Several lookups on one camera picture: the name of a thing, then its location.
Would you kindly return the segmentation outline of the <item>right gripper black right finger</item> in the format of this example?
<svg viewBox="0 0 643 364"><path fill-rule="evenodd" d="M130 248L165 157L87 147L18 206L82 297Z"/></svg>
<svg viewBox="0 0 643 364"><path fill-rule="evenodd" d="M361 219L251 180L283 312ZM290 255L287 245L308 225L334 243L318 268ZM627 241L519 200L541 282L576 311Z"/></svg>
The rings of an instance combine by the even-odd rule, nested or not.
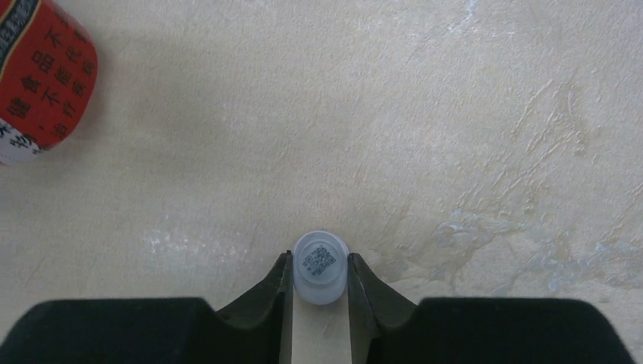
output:
<svg viewBox="0 0 643 364"><path fill-rule="evenodd" d="M413 303L347 259L354 363L631 363L593 305L570 299L429 297Z"/></svg>

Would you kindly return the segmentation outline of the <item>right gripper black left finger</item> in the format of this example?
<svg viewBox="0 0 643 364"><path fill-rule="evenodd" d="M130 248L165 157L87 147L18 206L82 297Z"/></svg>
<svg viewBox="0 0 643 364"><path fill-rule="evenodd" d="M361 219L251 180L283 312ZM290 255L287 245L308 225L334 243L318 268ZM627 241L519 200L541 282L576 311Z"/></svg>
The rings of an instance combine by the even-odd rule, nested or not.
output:
<svg viewBox="0 0 643 364"><path fill-rule="evenodd" d="M290 353L291 252L222 309L198 297L50 300L27 310L3 363L277 363Z"/></svg>

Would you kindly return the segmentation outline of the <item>tea bottle with yellow-red label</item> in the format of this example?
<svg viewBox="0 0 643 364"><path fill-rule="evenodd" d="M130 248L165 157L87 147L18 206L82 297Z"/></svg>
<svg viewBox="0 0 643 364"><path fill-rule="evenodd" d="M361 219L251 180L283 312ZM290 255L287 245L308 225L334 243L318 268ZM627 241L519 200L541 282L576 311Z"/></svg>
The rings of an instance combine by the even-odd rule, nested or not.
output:
<svg viewBox="0 0 643 364"><path fill-rule="evenodd" d="M1 3L1 163L31 162L69 137L96 85L96 48L55 1Z"/></svg>

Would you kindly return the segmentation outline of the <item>white bottle cap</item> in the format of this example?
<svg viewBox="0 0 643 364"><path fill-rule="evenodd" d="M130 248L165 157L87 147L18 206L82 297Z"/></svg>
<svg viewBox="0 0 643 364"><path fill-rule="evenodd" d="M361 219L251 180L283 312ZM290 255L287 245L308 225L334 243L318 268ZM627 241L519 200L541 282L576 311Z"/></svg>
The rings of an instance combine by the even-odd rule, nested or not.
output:
<svg viewBox="0 0 643 364"><path fill-rule="evenodd" d="M293 251L293 283L306 302L328 305L341 298L347 287L348 246L329 231L301 236Z"/></svg>

